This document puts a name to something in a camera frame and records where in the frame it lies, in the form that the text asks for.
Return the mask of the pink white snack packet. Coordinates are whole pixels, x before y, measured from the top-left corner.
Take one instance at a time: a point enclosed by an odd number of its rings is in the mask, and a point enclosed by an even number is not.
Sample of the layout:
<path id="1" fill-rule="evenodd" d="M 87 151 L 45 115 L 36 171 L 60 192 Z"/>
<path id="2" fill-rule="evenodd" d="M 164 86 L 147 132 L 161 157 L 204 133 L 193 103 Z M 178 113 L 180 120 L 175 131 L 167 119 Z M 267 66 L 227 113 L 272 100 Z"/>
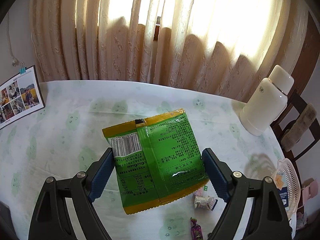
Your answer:
<path id="1" fill-rule="evenodd" d="M 204 185 L 203 187 L 199 188 L 196 192 L 195 192 L 196 196 L 200 196 L 200 197 L 207 197 L 208 196 L 208 186 Z"/>

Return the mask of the beige curtain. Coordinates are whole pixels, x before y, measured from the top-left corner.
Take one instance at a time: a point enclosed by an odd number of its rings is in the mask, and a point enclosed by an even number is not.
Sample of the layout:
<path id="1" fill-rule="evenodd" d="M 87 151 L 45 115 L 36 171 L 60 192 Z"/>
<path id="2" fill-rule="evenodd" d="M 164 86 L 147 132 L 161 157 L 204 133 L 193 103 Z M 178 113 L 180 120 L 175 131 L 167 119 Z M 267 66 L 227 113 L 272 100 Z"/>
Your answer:
<path id="1" fill-rule="evenodd" d="M 30 0 L 44 81 L 126 80 L 246 102 L 275 65 L 295 69 L 303 0 Z"/>

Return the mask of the green snack bag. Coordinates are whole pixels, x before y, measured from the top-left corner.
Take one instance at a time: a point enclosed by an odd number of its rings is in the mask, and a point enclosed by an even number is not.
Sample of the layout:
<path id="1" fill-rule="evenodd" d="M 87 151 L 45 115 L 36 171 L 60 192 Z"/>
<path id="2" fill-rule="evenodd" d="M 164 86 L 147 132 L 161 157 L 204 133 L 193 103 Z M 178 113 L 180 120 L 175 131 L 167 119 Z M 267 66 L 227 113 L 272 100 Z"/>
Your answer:
<path id="1" fill-rule="evenodd" d="M 128 215 L 176 201 L 209 181 L 183 109 L 114 125 L 103 135 Z"/>

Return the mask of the purple candy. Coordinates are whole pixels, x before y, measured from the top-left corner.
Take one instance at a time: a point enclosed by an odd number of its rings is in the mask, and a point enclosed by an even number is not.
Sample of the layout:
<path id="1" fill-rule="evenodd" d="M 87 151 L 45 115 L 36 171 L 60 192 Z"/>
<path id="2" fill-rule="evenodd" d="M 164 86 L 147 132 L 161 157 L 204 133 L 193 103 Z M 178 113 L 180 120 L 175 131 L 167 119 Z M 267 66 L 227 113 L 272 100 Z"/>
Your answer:
<path id="1" fill-rule="evenodd" d="M 190 222 L 191 222 L 192 240 L 203 240 L 202 229 L 201 229 L 201 226 L 197 223 L 197 219 L 191 217 Z"/>

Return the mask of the dark wooden chair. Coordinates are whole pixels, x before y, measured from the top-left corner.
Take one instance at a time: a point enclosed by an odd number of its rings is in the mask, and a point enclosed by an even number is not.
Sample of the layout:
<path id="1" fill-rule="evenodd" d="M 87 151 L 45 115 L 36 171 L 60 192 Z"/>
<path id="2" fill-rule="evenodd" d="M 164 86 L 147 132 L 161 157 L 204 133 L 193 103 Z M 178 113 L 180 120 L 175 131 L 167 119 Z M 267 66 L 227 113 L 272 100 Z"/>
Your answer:
<path id="1" fill-rule="evenodd" d="M 280 127 L 281 118 L 278 118 L 271 124 L 276 139 L 280 144 L 280 148 L 284 157 L 289 159 L 299 174 L 297 167 L 297 160 L 304 156 L 309 150 L 313 148 L 319 141 L 319 122 L 317 120 L 317 111 L 312 104 L 306 101 L 298 94 L 298 89 L 294 89 L 287 102 L 288 106 L 292 106 L 298 113 L 295 120 L 290 121 L 284 129 Z M 303 134 L 310 131 L 313 141 L 297 156 L 293 155 L 293 147 L 300 141 Z"/>

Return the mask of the grey wrapped snack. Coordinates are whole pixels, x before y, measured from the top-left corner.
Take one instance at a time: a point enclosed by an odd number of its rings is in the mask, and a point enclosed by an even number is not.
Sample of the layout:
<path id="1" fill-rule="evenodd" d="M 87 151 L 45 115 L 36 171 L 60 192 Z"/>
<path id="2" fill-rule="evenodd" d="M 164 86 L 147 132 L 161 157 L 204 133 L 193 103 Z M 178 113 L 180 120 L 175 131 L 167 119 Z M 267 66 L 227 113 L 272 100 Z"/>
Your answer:
<path id="1" fill-rule="evenodd" d="M 194 196 L 194 208 L 205 209 L 209 211 L 213 211 L 216 207 L 218 199 L 210 196 Z"/>

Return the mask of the blue snack box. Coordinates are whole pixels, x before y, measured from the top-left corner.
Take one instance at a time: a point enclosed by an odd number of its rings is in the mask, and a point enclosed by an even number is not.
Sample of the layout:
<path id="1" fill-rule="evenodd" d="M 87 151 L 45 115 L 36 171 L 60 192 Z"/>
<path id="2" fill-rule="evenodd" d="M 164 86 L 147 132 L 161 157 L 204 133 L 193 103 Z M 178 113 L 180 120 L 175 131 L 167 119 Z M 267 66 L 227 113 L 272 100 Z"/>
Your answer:
<path id="1" fill-rule="evenodd" d="M 289 193 L 288 193 L 287 187 L 284 186 L 281 189 L 278 189 L 278 192 L 284 207 L 285 208 L 289 207 Z"/>

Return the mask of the white thermos jug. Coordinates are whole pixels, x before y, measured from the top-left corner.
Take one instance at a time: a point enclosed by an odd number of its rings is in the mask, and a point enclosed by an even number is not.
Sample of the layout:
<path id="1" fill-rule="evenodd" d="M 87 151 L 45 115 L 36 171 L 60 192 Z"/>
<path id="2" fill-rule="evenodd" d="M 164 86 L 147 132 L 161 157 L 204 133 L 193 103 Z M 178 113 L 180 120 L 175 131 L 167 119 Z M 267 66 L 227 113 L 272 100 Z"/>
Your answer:
<path id="1" fill-rule="evenodd" d="M 293 77 L 280 65 L 275 65 L 240 111 L 239 119 L 244 128 L 252 135 L 262 135 L 287 107 L 287 96 L 293 84 Z"/>

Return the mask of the photo calendar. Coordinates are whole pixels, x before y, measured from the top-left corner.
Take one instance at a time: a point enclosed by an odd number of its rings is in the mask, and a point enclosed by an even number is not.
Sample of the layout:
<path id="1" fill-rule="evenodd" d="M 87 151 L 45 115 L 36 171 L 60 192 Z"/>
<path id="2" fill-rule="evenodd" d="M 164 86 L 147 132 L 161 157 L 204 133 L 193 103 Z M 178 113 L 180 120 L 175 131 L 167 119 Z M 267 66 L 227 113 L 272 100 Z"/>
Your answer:
<path id="1" fill-rule="evenodd" d="M 34 65 L 1 85 L 1 128 L 44 107 Z"/>

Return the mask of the brown wooden door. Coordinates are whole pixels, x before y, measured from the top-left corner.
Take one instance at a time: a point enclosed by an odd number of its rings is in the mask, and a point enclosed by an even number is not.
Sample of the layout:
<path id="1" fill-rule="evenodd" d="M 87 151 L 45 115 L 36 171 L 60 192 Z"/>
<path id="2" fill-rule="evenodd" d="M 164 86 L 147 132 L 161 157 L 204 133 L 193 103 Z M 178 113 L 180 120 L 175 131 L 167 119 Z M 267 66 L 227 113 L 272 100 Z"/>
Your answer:
<path id="1" fill-rule="evenodd" d="M 297 92 L 299 95 L 302 94 L 304 88 L 308 84 L 319 57 L 319 43 L 319 31 L 315 21 L 309 13 L 304 43 L 292 73 L 295 83 L 289 92 L 289 97 L 294 92 Z"/>

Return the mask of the pink plastic basket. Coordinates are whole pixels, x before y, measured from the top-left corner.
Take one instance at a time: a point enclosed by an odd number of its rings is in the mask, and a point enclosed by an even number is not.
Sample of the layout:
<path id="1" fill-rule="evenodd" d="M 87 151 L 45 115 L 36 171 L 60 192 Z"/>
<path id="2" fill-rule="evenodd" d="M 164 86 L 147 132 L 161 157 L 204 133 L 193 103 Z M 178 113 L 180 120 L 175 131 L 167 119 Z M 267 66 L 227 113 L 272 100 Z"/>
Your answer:
<path id="1" fill-rule="evenodd" d="M 284 186 L 286 186 L 288 189 L 289 207 L 285 208 L 285 211 L 287 213 L 288 219 L 291 219 L 292 215 L 297 212 L 298 204 L 300 201 L 301 189 L 299 179 L 294 166 L 287 158 L 278 160 L 278 167 L 272 175 L 273 181 L 276 174 L 283 175 Z"/>

